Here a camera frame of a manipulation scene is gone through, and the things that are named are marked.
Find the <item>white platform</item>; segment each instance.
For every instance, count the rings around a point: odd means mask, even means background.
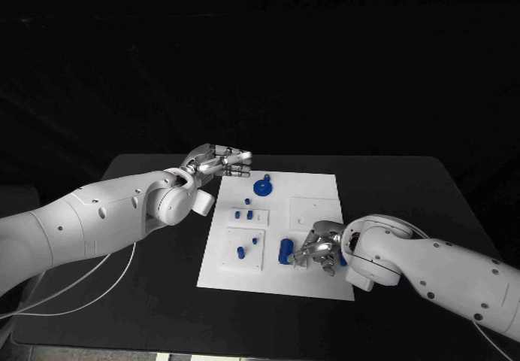
[[[264,179],[265,174],[271,176],[274,191],[259,197],[252,191],[252,185]],[[245,204],[245,198],[251,199],[249,205]],[[241,220],[233,218],[233,208],[241,209]],[[246,219],[249,209],[255,210],[254,220]],[[252,171],[249,178],[223,177],[197,287],[354,301],[351,284],[344,280],[347,267],[334,265],[336,276],[331,277],[313,260],[307,267],[281,265],[278,262],[281,240],[291,239],[295,250],[300,249],[318,220],[343,222],[333,174]],[[230,238],[230,229],[248,229],[251,235],[265,232],[262,244],[254,246],[249,233],[238,235],[239,231],[232,231]],[[241,239],[249,245],[245,259],[238,258],[236,252]],[[256,246],[264,247],[259,267],[255,267],[258,252],[251,253],[261,249]]]

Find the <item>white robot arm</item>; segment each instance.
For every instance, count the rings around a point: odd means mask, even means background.
[[[395,286],[400,275],[423,298],[478,325],[520,341],[520,271],[497,259],[428,238],[403,220],[370,215],[351,222],[314,223],[301,249],[334,276],[339,251],[347,260],[346,281],[364,291],[373,283]]]
[[[0,219],[0,296],[48,269],[121,250],[190,210],[207,215],[215,199],[199,188],[213,175],[248,177],[251,152],[212,144],[180,168],[78,188],[35,211]]]

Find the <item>black table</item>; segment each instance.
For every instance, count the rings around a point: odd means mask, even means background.
[[[104,179],[176,167],[183,155],[121,155]],[[336,174],[343,219],[387,214],[431,237],[498,258],[474,213],[435,158],[255,156],[254,169]],[[220,179],[203,188],[218,195]],[[396,287],[354,288],[356,301],[197,288],[212,213],[138,242],[117,288],[81,311],[19,317],[13,341],[98,349],[279,359],[503,359],[474,324],[425,300],[402,278]],[[111,286],[131,247],[59,298],[33,311],[66,311]],[[60,290],[101,259],[48,271],[35,299]],[[520,345],[487,331],[510,356]]]

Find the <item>cable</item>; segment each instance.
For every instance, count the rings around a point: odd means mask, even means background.
[[[99,266],[105,263],[108,257],[111,255],[108,254],[107,257],[102,259],[102,261],[98,263],[98,265],[89,270],[89,272],[85,274],[84,277],[81,277],[81,279],[73,283],[71,284],[68,287],[65,287],[59,292],[56,292],[55,294],[52,294],[49,297],[46,297],[45,299],[42,299],[40,301],[37,301],[36,303],[33,303],[30,306],[24,306],[22,307],[20,309],[17,309],[16,311],[13,312],[9,312],[9,314],[0,314],[0,320],[3,318],[7,318],[10,316],[14,316],[17,315],[20,312],[29,310],[30,308],[39,306],[43,302],[49,301],[50,299],[53,299],[56,296],[59,296],[65,291],[68,291],[69,289],[72,289],[88,277],[89,275],[92,274],[92,272],[99,268]]]
[[[26,314],[26,313],[19,313],[19,315],[20,315],[20,316],[60,316],[62,314],[71,314],[72,312],[76,312],[76,311],[79,311],[81,309],[84,309],[85,307],[91,306],[91,305],[111,292],[111,289],[112,289],[112,288],[115,287],[115,285],[120,283],[121,278],[124,277],[124,274],[127,273],[130,264],[131,264],[131,262],[133,262],[134,253],[135,253],[135,243],[134,243],[133,254],[130,255],[130,260],[128,260],[128,263],[127,263],[127,267],[124,267],[124,271],[122,271],[122,273],[121,273],[120,278],[117,279],[115,283],[111,285],[111,288],[104,292],[104,294],[102,294],[94,301],[91,301],[86,305],[82,305],[81,307],[75,308],[75,309],[71,310],[71,311],[60,312],[59,314]]]
[[[412,228],[412,230],[422,236],[423,239],[429,238],[428,237],[428,234],[413,225],[413,224],[409,224],[408,222],[405,222],[406,226],[409,226],[409,228]],[[498,350],[498,352],[504,355],[504,358],[508,360],[508,361],[513,361],[513,359],[506,355],[506,352],[500,349],[500,347],[496,345],[496,343],[491,341],[491,339],[487,337],[487,334],[484,333],[480,325],[471,321],[474,326],[477,327],[477,330],[480,331],[480,333],[484,335],[487,341],[490,342],[490,344],[494,346],[494,348]]]

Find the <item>robotic hand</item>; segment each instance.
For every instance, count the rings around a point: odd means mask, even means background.
[[[347,260],[346,281],[364,291],[395,286],[400,275],[421,296],[478,325],[520,341],[520,271],[472,250],[428,238],[403,220],[379,214],[341,223],[320,221],[288,257],[311,257],[334,276],[334,259]]]
[[[0,219],[0,296],[48,269],[121,250],[215,199],[199,188],[215,175],[249,177],[251,152],[196,148],[179,168],[79,187],[35,211]]]

